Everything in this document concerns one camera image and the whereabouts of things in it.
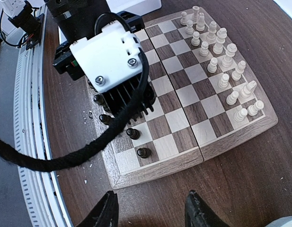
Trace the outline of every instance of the white pawn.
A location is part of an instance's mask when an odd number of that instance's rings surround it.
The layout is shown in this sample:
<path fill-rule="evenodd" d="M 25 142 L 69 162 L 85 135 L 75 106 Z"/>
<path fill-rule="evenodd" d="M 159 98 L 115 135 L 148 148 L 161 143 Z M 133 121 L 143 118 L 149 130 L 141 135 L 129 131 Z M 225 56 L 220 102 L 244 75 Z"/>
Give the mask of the white pawn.
<path fill-rule="evenodd" d="M 251 81 L 250 83 L 246 84 L 241 90 L 240 95 L 243 98 L 249 98 L 251 94 L 254 92 L 255 88 L 257 87 L 256 81 Z"/>
<path fill-rule="evenodd" d="M 207 67 L 208 72 L 215 73 L 217 70 L 217 63 L 218 63 L 217 58 L 211 58 L 211 61 Z"/>
<path fill-rule="evenodd" d="M 193 32 L 193 38 L 191 44 L 193 46 L 198 46 L 201 41 L 199 40 L 199 32 Z"/>
<path fill-rule="evenodd" d="M 194 29 L 193 29 L 193 21 L 192 20 L 188 20 L 187 21 L 187 27 L 186 27 L 186 33 L 191 35 L 193 34 Z"/>
<path fill-rule="evenodd" d="M 221 54 L 223 50 L 223 44 L 227 38 L 227 29 L 222 27 L 220 30 L 218 30 L 216 35 L 216 44 L 213 47 L 213 52 L 216 54 Z"/>
<path fill-rule="evenodd" d="M 227 88 L 227 86 L 229 85 L 229 75 L 227 73 L 224 73 L 221 76 L 221 79 L 218 81 L 218 87 L 221 89 L 225 89 Z"/>
<path fill-rule="evenodd" d="M 254 103 L 254 105 L 251 105 L 248 107 L 248 114 L 250 116 L 255 116 L 256 114 L 258 114 L 258 111 L 260 111 L 264 108 L 264 106 L 265 105 L 264 105 L 263 101 L 258 100 Z"/>
<path fill-rule="evenodd" d="M 241 75 L 244 73 L 246 68 L 246 62 L 240 61 L 237 66 L 235 67 L 235 71 L 232 72 L 232 79 L 235 81 L 239 81 L 241 78 Z"/>
<path fill-rule="evenodd" d="M 230 95 L 228 95 L 226 102 L 228 105 L 234 105 L 239 97 L 238 91 L 233 91 Z"/>
<path fill-rule="evenodd" d="M 187 24 L 187 12 L 183 11 L 181 13 L 182 18 L 180 19 L 180 24 L 181 25 L 186 25 Z"/>
<path fill-rule="evenodd" d="M 230 67 L 233 63 L 233 57 L 235 55 L 235 52 L 237 51 L 237 47 L 235 44 L 229 44 L 227 46 L 227 50 L 226 50 L 226 56 L 222 59 L 221 64 L 223 65 L 223 67 Z"/>
<path fill-rule="evenodd" d="M 217 26 L 217 24 L 215 21 L 212 21 L 209 25 L 209 29 L 208 29 L 209 34 L 207 35 L 206 39 L 210 43 L 214 43 L 216 40 L 216 35 L 215 35 L 216 26 Z"/>
<path fill-rule="evenodd" d="M 237 112 L 234 113 L 234 120 L 237 122 L 242 122 L 246 116 L 248 115 L 248 110 L 245 108 L 242 108 L 241 110 L 238 110 Z"/>
<path fill-rule="evenodd" d="M 196 30 L 203 31 L 205 28 L 204 26 L 204 13 L 199 13 L 197 18 Z"/>
<path fill-rule="evenodd" d="M 197 21 L 197 18 L 198 18 L 198 14 L 199 14 L 199 7 L 198 6 L 193 6 L 192 7 L 192 10 L 193 10 L 193 15 L 192 15 L 192 20 L 194 21 L 194 22 L 196 22 Z"/>
<path fill-rule="evenodd" d="M 202 46 L 199 49 L 199 55 L 201 55 L 203 57 L 208 56 L 208 54 L 209 54 L 208 48 L 209 48 L 208 42 L 206 42 L 206 41 L 202 42 Z"/>

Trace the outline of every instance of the chessboard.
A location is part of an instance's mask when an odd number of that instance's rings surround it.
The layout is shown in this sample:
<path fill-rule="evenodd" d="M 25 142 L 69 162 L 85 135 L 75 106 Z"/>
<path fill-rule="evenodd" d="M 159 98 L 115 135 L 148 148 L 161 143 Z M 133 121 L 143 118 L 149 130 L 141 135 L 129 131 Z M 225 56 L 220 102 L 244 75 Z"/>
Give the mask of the chessboard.
<path fill-rule="evenodd" d="M 192 9 L 186 12 L 187 18 L 191 18 Z M 180 24 L 181 12 L 150 21 L 144 30 L 136 33 L 149 61 L 149 83 L 156 101 L 154 112 L 143 114 L 126 127 L 141 133 L 138 140 L 132 140 L 124 130 L 102 151 L 113 189 L 148 182 L 195 166 L 263 133 L 278 122 L 262 86 L 240 54 L 239 46 L 232 65 L 225 68 L 221 64 L 226 46 L 235 40 L 227 37 L 221 54 L 213 52 L 215 42 L 209 42 L 206 57 L 199 54 L 213 21 L 203 8 L 200 12 L 205 15 L 205 30 L 199 32 L 199 46 L 191 44 L 193 35 L 188 35 L 186 26 Z M 213 57 L 218 59 L 218 65 L 216 72 L 210 73 L 207 66 Z M 241 79 L 235 81 L 231 74 L 242 60 L 247 65 Z M 229 85 L 220 89 L 218 82 L 224 73 L 230 75 Z M 240 96 L 234 105 L 227 104 L 229 94 L 239 92 L 253 80 L 257 87 L 250 97 Z M 108 126 L 101 123 L 98 116 L 109 113 L 94 103 L 94 90 L 88 92 L 94 124 L 100 135 Z M 248 115 L 241 122 L 234 120 L 237 111 L 247 109 L 257 100 L 264 102 L 263 110 L 255 116 Z M 138 148 L 150 149 L 150 157 L 137 156 Z"/>

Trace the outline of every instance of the dark wood tabletop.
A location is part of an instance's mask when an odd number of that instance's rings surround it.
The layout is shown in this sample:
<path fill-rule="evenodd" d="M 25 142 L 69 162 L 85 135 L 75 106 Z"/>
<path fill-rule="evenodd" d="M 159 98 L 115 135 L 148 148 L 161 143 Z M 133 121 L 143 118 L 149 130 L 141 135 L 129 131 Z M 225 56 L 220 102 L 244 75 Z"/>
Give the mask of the dark wood tabletop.
<path fill-rule="evenodd" d="M 292 20 L 271 0 L 163 0 L 162 4 L 161 9 L 144 16 L 144 21 L 198 5 L 227 28 L 269 97 L 279 123 L 198 166 L 118 190 L 119 226 L 184 226 L 184 202 L 191 189 L 232 227 L 262 227 L 292 215 Z M 57 45 L 57 25 L 49 14 L 44 91 L 54 157 L 77 150 L 97 137 L 93 120 L 88 118 L 85 80 L 72 81 L 52 66 Z M 75 225 L 111 189 L 101 154 L 58 174 Z"/>

